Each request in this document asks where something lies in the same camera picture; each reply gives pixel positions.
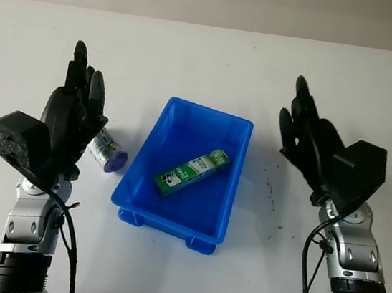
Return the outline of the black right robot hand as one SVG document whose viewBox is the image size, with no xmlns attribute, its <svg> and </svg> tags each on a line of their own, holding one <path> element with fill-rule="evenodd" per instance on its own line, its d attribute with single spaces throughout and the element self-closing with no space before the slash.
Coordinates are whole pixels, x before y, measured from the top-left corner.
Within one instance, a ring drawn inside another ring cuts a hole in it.
<svg viewBox="0 0 392 293">
<path fill-rule="evenodd" d="M 302 75 L 297 77 L 295 89 L 291 108 L 284 107 L 279 114 L 280 153 L 302 173 L 312 189 L 311 204 L 321 206 L 330 197 L 331 158 L 343 149 L 344 143 L 334 125 L 318 115 L 314 97 Z"/>
</svg>

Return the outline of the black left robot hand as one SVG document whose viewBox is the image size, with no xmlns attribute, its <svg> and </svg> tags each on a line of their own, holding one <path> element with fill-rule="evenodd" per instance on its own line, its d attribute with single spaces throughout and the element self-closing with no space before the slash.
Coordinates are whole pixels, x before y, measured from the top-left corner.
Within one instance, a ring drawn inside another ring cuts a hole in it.
<svg viewBox="0 0 392 293">
<path fill-rule="evenodd" d="M 76 180 L 80 171 L 76 162 L 87 145 L 107 124 L 104 115 L 105 83 L 101 71 L 88 64 L 86 44 L 75 45 L 64 85 L 50 95 L 41 121 L 49 129 L 50 156 L 35 176 L 45 188 L 52 187 L 59 176 Z"/>
</svg>

